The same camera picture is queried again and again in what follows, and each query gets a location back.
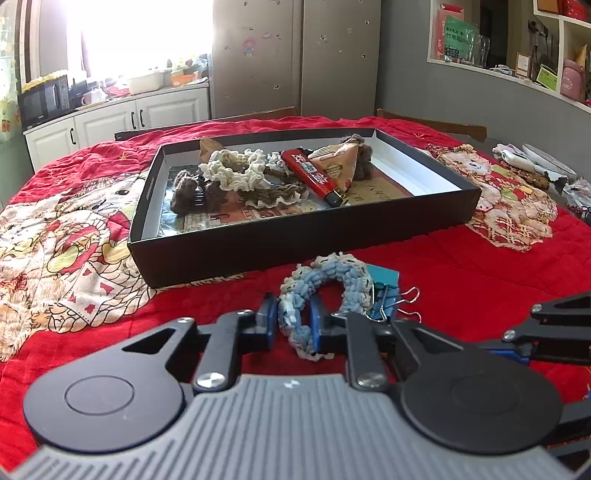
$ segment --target microwave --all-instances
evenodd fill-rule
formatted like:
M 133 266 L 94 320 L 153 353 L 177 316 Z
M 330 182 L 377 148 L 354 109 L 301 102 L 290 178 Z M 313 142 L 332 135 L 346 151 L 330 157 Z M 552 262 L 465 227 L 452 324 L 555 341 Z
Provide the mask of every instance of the microwave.
M 68 76 L 63 75 L 29 88 L 18 96 L 22 128 L 27 130 L 74 111 Z

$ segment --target cabinet door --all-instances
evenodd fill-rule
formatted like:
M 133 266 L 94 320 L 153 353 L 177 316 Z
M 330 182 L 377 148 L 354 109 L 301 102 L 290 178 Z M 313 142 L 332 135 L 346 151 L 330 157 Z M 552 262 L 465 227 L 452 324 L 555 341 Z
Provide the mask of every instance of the cabinet door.
M 112 142 L 116 132 L 139 128 L 135 102 L 132 100 L 100 106 L 74 118 L 81 148 L 92 147 L 100 142 Z
M 74 153 L 80 148 L 73 118 L 66 118 L 25 135 L 33 169 Z
M 170 127 L 209 120 L 207 88 L 163 93 L 135 101 L 141 128 Z

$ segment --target mug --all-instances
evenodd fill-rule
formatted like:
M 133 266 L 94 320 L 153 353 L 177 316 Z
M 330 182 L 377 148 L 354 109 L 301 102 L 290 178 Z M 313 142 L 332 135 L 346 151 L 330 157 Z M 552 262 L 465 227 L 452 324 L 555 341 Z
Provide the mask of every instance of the mug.
M 91 103 L 102 102 L 106 100 L 107 94 L 103 92 L 100 88 L 95 88 L 90 92 L 86 92 L 82 96 L 82 105 L 90 105 Z

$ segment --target red lighter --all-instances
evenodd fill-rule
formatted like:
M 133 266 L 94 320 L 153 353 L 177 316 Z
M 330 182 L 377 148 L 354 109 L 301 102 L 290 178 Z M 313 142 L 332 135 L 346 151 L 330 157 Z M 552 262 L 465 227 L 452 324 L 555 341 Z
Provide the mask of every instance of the red lighter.
M 335 181 L 324 170 L 312 165 L 301 148 L 284 150 L 281 152 L 281 158 L 299 179 L 330 207 L 339 207 L 347 200 L 347 196 L 337 187 Z

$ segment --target bright window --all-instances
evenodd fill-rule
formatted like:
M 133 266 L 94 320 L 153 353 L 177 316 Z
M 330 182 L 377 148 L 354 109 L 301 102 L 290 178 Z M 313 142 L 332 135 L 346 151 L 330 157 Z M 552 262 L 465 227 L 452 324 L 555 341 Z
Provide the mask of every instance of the bright window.
M 93 77 L 165 67 L 212 49 L 212 0 L 70 0 Z

